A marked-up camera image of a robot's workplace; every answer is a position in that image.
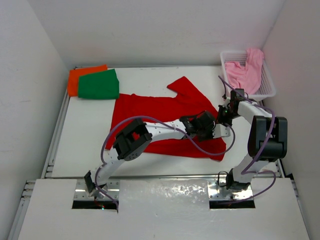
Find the red t shirt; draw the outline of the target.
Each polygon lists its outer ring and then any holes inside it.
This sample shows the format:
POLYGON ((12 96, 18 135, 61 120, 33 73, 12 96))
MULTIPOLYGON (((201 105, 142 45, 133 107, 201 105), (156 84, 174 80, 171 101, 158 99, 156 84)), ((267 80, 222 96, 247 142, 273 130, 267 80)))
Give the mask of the red t shirt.
MULTIPOLYGON (((134 116, 149 116, 162 122, 171 122, 182 116, 193 116, 203 111, 210 112, 214 117, 218 111, 185 76, 167 86, 177 95, 175 97, 139 96, 136 94, 120 94, 115 101, 111 129, 121 121, 134 116)), ((222 161, 224 155, 209 156, 198 150, 188 139, 168 139, 152 142, 146 153, 188 157, 210 158, 222 161)))

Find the green t shirt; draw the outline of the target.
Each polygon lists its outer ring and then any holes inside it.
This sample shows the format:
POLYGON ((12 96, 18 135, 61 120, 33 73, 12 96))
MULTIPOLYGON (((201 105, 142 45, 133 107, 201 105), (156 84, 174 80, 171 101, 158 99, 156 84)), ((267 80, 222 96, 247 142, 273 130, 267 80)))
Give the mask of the green t shirt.
POLYGON ((78 94, 87 100, 116 100, 120 95, 120 83, 115 69, 91 73, 79 78, 78 94))

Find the orange t shirt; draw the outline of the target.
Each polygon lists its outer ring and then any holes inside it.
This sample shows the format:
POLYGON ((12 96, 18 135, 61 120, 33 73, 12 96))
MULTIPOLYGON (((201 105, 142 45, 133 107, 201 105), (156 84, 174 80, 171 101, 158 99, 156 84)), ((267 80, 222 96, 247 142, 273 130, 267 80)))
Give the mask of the orange t shirt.
POLYGON ((69 71, 67 93, 69 97, 78 96, 79 78, 88 74, 103 72, 108 69, 107 65, 76 68, 69 71))

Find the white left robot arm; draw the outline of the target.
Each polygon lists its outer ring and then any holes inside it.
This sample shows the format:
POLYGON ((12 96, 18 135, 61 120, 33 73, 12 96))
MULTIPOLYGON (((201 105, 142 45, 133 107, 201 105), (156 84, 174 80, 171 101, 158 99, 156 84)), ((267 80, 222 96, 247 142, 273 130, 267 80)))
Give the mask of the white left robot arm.
POLYGON ((195 137, 199 140, 211 140, 215 126, 215 118, 208 111, 169 122, 143 115, 121 121, 102 144, 102 165, 84 176, 88 195, 98 195, 120 165, 138 158, 151 143, 166 140, 181 142, 185 139, 191 141, 195 137))

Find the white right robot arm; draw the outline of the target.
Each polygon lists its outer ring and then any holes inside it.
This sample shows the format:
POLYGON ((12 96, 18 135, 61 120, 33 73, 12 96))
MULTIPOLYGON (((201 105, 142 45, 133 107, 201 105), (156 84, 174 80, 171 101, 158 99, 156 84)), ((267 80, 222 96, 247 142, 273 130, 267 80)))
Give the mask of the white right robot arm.
POLYGON ((232 90, 230 97, 219 106, 215 124, 230 130, 232 121, 238 117, 250 123, 250 133, 246 156, 226 176, 225 187, 230 191, 246 190, 253 177, 270 174, 262 169, 285 157, 288 145, 287 119, 276 117, 271 109, 246 98, 245 91, 240 88, 232 90))

